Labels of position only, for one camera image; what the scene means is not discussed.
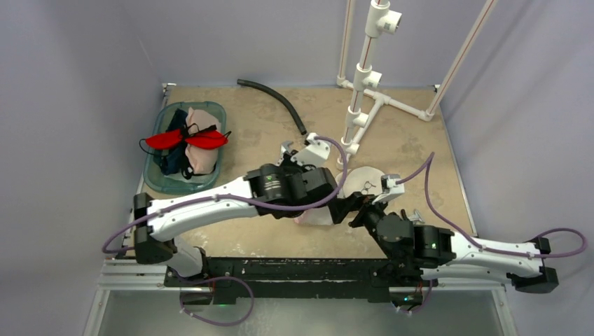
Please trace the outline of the red garment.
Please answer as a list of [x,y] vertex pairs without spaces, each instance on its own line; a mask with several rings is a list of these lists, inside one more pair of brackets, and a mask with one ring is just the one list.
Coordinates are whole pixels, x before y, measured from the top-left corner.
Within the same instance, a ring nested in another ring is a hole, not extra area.
[[204,129],[198,128],[196,132],[191,131],[191,126],[197,126],[197,124],[194,123],[182,129],[163,132],[149,138],[140,139],[139,147],[146,154],[155,155],[151,150],[167,151],[176,147],[180,142],[185,142],[186,145],[211,151],[225,146],[229,142],[229,136],[232,134],[231,131],[221,133],[218,131],[216,125],[211,125]]

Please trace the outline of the light pink bra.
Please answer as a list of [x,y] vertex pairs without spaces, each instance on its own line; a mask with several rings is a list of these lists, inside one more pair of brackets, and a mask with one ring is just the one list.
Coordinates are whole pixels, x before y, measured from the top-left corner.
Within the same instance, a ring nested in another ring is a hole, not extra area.
[[221,136],[221,123],[210,113],[190,107],[186,125],[191,137],[187,139],[189,142],[186,142],[185,154],[192,174],[210,174],[214,170],[222,144],[222,140],[214,139]]

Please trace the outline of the black bra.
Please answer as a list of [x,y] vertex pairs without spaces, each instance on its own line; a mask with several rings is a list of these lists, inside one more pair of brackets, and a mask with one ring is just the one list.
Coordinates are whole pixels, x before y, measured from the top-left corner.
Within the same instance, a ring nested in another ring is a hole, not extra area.
[[217,163],[215,163],[210,170],[196,172],[194,171],[193,167],[191,166],[190,162],[185,160],[180,163],[180,174],[185,180],[190,180],[195,176],[206,176],[210,175],[214,172],[217,168]]

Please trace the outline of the teal plastic bin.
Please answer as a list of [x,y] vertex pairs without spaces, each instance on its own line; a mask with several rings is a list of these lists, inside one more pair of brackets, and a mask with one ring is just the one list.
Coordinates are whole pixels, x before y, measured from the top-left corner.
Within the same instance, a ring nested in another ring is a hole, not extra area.
[[[226,112],[213,101],[177,102],[166,106],[159,114],[153,134],[176,132],[189,136],[214,127],[228,136]],[[141,143],[147,154],[144,182],[152,190],[168,195],[187,195],[214,186],[222,164],[222,150],[198,148],[182,139],[172,148],[154,149]]]

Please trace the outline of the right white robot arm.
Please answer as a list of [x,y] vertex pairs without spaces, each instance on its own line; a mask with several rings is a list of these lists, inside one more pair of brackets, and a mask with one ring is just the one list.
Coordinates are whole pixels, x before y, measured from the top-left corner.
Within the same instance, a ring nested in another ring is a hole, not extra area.
[[377,281],[414,286],[442,278],[485,279],[509,281],[517,291],[535,294],[550,293],[558,286],[556,270],[537,257],[541,252],[549,253],[547,239],[497,242],[495,246],[502,252],[495,253],[485,240],[471,243],[460,232],[417,225],[404,212],[387,213],[388,203],[397,197],[395,192],[354,192],[328,204],[335,224],[354,212],[356,216],[349,226],[365,228],[385,254],[386,261],[370,270]]

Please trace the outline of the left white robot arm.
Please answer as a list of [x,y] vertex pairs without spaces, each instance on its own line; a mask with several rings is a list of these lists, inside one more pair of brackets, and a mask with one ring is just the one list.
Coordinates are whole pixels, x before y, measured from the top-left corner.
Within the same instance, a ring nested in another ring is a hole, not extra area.
[[205,252],[183,240],[185,232],[236,218],[299,216],[325,206],[343,186],[326,167],[287,171],[265,164],[210,190],[172,199],[148,198],[134,232],[140,265],[166,265],[191,286],[209,276]]

